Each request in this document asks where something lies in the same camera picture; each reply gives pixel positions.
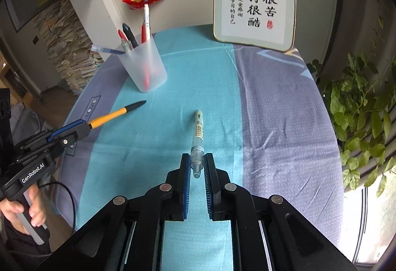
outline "red pen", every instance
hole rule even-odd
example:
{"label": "red pen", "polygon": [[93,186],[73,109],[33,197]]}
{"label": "red pen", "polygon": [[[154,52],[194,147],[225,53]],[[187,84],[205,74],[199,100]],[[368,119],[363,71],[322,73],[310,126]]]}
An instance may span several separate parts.
{"label": "red pen", "polygon": [[128,41],[128,39],[126,38],[125,34],[121,30],[118,30],[118,35],[120,36],[121,39],[124,39],[125,41]]}
{"label": "red pen", "polygon": [[142,43],[146,42],[147,38],[146,38],[146,27],[145,27],[145,23],[143,22],[142,24]]}

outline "table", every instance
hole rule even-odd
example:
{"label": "table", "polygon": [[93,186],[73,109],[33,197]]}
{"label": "table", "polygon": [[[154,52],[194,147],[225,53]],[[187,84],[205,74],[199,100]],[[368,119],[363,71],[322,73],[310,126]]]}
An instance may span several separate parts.
{"label": "table", "polygon": [[[111,56],[67,123],[147,103],[95,129],[63,157],[59,180],[78,204],[77,228],[116,195],[143,195],[189,152],[193,114],[217,168],[252,194],[285,197],[330,241],[341,231],[339,151],[318,89],[296,49],[286,53],[217,42],[212,25],[156,33],[168,81],[143,94]],[[55,205],[72,224],[68,194]],[[228,222],[212,222],[204,178],[191,178],[187,220],[166,222],[163,270],[232,270]]]}

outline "light blue cloth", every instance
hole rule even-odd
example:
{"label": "light blue cloth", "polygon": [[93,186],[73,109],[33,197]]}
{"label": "light blue cloth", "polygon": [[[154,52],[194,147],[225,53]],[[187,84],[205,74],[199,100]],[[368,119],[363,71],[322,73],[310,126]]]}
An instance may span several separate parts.
{"label": "light blue cloth", "polygon": [[[213,39],[208,26],[160,32],[155,42],[168,81],[141,93],[128,79],[112,111],[147,100],[133,113],[103,126],[91,153],[80,197],[77,228],[116,195],[138,197],[163,183],[190,152],[193,115],[203,112],[205,152],[217,168],[242,184],[242,115],[233,45]],[[203,172],[191,176],[187,220],[167,222],[163,271],[233,270],[229,222],[212,222]]]}

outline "black pen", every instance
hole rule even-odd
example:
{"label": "black pen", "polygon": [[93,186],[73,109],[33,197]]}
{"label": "black pen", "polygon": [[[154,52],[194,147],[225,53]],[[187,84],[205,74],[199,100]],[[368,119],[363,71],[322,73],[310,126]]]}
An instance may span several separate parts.
{"label": "black pen", "polygon": [[137,44],[137,42],[136,42],[135,37],[133,36],[133,33],[132,33],[132,31],[131,31],[131,28],[130,28],[128,25],[126,25],[125,23],[122,23],[122,30],[124,31],[124,33],[125,33],[127,39],[128,39],[129,41],[131,41],[132,47],[133,47],[133,48],[136,48],[136,47],[138,46],[138,44]]}

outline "pen holder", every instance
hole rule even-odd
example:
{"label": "pen holder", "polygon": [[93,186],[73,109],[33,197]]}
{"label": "pen holder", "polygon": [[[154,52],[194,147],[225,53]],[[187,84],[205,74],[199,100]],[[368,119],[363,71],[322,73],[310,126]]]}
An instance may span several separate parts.
{"label": "pen holder", "polygon": [[161,56],[152,36],[150,40],[132,51],[118,55],[129,76],[142,92],[149,92],[163,85],[168,79]]}

